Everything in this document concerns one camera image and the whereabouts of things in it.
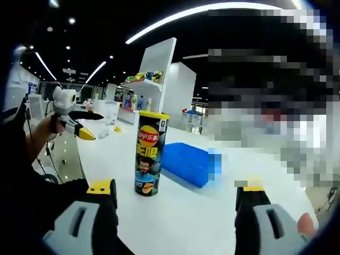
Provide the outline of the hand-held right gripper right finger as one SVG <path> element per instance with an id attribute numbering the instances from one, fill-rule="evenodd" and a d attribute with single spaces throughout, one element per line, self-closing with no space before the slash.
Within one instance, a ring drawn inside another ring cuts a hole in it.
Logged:
<path id="1" fill-rule="evenodd" d="M 299 254 L 314 237 L 299 233 L 298 220 L 262 187 L 238 187 L 235 210 L 235 254 Z"/>

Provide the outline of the person's right hand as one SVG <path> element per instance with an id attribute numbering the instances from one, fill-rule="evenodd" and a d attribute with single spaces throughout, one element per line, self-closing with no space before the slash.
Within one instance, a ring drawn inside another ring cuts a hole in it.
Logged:
<path id="1" fill-rule="evenodd" d="M 309 213 L 305 212 L 297 221 L 297 231 L 308 237 L 313 237 L 317 230 Z"/>

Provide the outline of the person's left hand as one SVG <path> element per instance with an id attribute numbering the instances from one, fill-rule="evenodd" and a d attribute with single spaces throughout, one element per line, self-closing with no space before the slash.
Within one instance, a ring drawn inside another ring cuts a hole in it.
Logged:
<path id="1" fill-rule="evenodd" d="M 58 134 L 65 131 L 59 117 L 59 114 L 52 112 L 38 124 L 38 134 L 46 141 L 55 139 Z"/>

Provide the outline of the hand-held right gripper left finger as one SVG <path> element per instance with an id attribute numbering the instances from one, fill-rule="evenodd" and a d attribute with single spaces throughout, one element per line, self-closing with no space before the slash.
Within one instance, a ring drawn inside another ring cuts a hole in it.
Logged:
<path id="1" fill-rule="evenodd" d="M 132 254 L 118 237 L 116 182 L 96 181 L 54 221 L 43 242 L 52 254 Z"/>

